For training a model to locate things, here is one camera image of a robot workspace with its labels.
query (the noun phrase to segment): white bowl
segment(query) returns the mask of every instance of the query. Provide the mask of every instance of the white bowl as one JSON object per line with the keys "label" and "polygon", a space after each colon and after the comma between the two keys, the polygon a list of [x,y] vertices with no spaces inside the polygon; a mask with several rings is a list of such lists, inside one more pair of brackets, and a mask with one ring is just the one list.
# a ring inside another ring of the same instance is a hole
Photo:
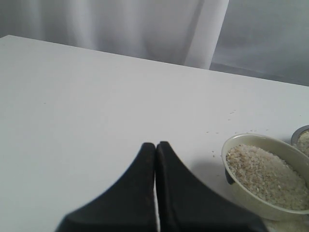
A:
{"label": "white bowl", "polygon": [[290,164],[309,183],[309,158],[291,145],[270,137],[257,134],[240,134],[228,139],[222,148],[225,175],[235,199],[245,208],[270,220],[305,219],[308,210],[289,210],[272,205],[248,191],[233,175],[226,162],[228,151],[240,144],[253,145],[269,151]]}

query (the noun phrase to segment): table surface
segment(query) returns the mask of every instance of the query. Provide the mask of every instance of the table surface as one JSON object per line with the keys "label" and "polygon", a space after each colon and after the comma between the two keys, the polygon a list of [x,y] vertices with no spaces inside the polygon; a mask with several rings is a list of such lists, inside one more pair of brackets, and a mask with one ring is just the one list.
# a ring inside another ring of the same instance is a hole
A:
{"label": "table surface", "polygon": [[105,191],[143,142],[169,141],[231,200],[237,133],[289,142],[309,87],[6,36],[0,39],[0,231],[49,232]]}

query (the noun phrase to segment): gray wall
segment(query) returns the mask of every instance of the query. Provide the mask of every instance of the gray wall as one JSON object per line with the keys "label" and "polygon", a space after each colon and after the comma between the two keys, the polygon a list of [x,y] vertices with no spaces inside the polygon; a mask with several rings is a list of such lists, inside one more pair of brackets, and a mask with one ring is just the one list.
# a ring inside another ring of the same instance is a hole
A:
{"label": "gray wall", "polygon": [[309,0],[230,0],[212,62],[309,84]]}

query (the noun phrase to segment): uncooked rice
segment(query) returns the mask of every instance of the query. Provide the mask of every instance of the uncooked rice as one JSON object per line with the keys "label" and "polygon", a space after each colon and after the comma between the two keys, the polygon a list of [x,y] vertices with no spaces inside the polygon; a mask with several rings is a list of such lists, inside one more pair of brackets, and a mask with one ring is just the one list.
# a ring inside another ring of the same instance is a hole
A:
{"label": "uncooked rice", "polygon": [[278,156],[239,145],[229,150],[226,161],[237,180],[260,199],[285,209],[309,209],[304,178]]}
{"label": "uncooked rice", "polygon": [[309,156],[309,131],[306,131],[300,135],[297,140],[297,148],[306,156]]}

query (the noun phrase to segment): small bowl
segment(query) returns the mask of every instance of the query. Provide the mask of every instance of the small bowl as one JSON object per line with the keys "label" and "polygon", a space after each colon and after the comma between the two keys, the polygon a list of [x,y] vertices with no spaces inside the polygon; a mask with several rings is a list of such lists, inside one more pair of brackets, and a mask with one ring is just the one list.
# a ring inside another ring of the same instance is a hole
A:
{"label": "small bowl", "polygon": [[228,139],[222,148],[225,175],[235,199],[262,218],[280,221],[307,218],[308,210],[289,210],[272,205],[247,190],[233,175],[226,161],[228,151],[240,144],[253,145],[269,151],[290,164],[309,183],[309,158],[291,145],[257,134],[240,134]]}
{"label": "small bowl", "polygon": [[297,141],[299,137],[302,135],[302,133],[309,131],[309,125],[303,126],[299,129],[297,129],[294,134],[291,137],[291,145],[296,145],[297,146]]}

